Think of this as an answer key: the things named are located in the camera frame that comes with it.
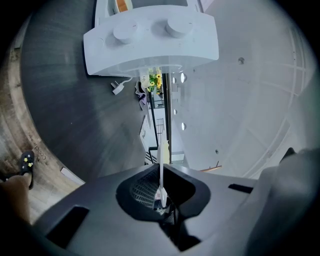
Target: black rubber component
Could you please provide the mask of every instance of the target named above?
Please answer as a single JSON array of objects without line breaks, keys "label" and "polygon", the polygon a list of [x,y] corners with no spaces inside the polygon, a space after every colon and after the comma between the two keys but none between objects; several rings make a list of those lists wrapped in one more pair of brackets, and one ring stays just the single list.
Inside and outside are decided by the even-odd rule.
[{"label": "black rubber component", "polygon": [[252,192],[252,190],[254,189],[253,187],[250,187],[250,186],[242,186],[242,185],[239,185],[239,184],[231,184],[228,186],[229,189],[232,189],[232,190],[237,190],[237,191],[241,191],[241,192],[244,192],[244,193],[248,193],[250,194]]},{"label": "black rubber component", "polygon": [[188,234],[184,221],[202,212],[210,200],[211,192],[202,181],[165,165],[163,183],[172,204],[168,206],[169,213],[160,215],[154,211],[159,179],[160,166],[154,164],[124,180],[116,190],[116,199],[121,208],[134,219],[158,222],[177,248],[185,251],[201,241]]},{"label": "black rubber component", "polygon": [[25,173],[31,173],[31,183],[29,190],[34,187],[34,162],[35,162],[35,153],[32,150],[22,153],[20,158],[20,175]]}]

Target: rectangular slot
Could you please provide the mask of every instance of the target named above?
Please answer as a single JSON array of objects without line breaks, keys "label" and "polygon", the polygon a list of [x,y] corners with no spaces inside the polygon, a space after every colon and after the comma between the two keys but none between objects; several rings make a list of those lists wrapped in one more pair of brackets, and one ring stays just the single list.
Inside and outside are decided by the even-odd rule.
[{"label": "rectangular slot", "polygon": [[89,210],[75,206],[46,236],[51,242],[61,248],[66,248],[70,240],[84,221]]},{"label": "rectangular slot", "polygon": [[228,188],[232,189],[232,190],[237,190],[237,191],[241,191],[244,193],[248,193],[248,194],[250,194],[252,192],[252,190],[254,189],[253,187],[250,187],[250,186],[242,186],[242,185],[238,185],[238,184],[230,184],[228,186]]}]

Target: gray ceiling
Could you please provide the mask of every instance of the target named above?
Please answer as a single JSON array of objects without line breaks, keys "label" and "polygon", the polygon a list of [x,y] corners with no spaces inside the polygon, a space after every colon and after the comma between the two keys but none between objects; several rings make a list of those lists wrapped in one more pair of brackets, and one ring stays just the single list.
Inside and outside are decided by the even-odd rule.
[{"label": "gray ceiling", "polygon": [[180,74],[171,74],[178,81],[171,84],[172,109],[178,112],[172,115],[172,146],[183,149],[192,169],[219,161],[216,173],[256,177],[282,154],[279,148],[290,145],[284,143],[287,113],[316,64],[295,25],[266,3],[215,0],[206,13],[215,18],[219,60],[184,70],[183,84]]}]

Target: wooden floor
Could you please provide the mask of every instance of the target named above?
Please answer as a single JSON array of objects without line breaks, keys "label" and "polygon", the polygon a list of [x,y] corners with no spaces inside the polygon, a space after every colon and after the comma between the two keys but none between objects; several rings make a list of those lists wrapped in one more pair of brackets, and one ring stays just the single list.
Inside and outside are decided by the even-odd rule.
[{"label": "wooden floor", "polygon": [[0,68],[0,172],[17,173],[23,151],[35,153],[34,187],[29,193],[31,223],[79,185],[40,139],[28,112],[20,79],[19,49],[11,49]]}]

